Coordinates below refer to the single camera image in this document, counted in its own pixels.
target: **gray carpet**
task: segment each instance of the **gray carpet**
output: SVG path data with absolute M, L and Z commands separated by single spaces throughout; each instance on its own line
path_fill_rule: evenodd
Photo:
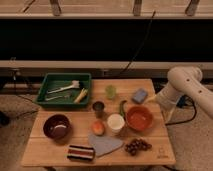
M 0 95 L 0 110 L 13 118 L 8 126 L 0 126 L 0 171 L 43 171 L 44 168 L 22 167 L 20 165 L 36 113 L 16 116 L 37 109 L 35 104 L 14 95 Z M 193 109 L 176 109 L 173 121 L 189 118 Z M 213 121 L 198 108 L 194 121 L 176 126 L 168 126 L 168 132 L 175 152 L 176 169 L 190 171 L 213 170 Z M 139 171 L 145 167 L 97 167 L 97 168 L 57 168 L 57 171 Z M 151 171 L 165 171 L 156 166 Z

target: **green cup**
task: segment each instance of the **green cup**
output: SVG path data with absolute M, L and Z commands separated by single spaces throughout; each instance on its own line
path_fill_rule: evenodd
M 116 96 L 116 87 L 113 85 L 108 85 L 105 88 L 106 97 L 109 100 L 113 100 Z

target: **white cup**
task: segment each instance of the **white cup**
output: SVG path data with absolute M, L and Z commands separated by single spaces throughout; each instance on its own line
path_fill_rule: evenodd
M 120 114 L 111 114 L 107 119 L 107 125 L 113 133 L 117 134 L 124 127 L 125 121 Z

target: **grapes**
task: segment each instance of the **grapes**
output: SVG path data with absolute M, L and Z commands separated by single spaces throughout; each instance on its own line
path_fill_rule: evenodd
M 129 144 L 125 145 L 125 151 L 131 156 L 135 156 L 139 150 L 147 151 L 152 148 L 152 145 L 143 139 L 134 138 Z

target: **green tray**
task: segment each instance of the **green tray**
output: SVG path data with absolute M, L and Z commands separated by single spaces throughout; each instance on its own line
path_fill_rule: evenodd
M 74 103 L 75 98 L 79 95 L 81 88 L 69 89 L 57 93 L 47 94 L 47 91 L 54 90 L 60 87 L 68 86 L 72 84 L 73 80 L 79 80 L 83 88 L 88 90 L 88 94 L 79 103 Z M 89 73 L 48 73 L 46 74 L 42 86 L 39 90 L 39 94 L 36 99 L 36 103 L 42 107 L 71 107 L 71 108 L 83 108 L 86 107 L 91 94 L 91 74 Z M 66 96 L 63 98 L 57 98 L 54 100 L 46 101 L 46 97 Z

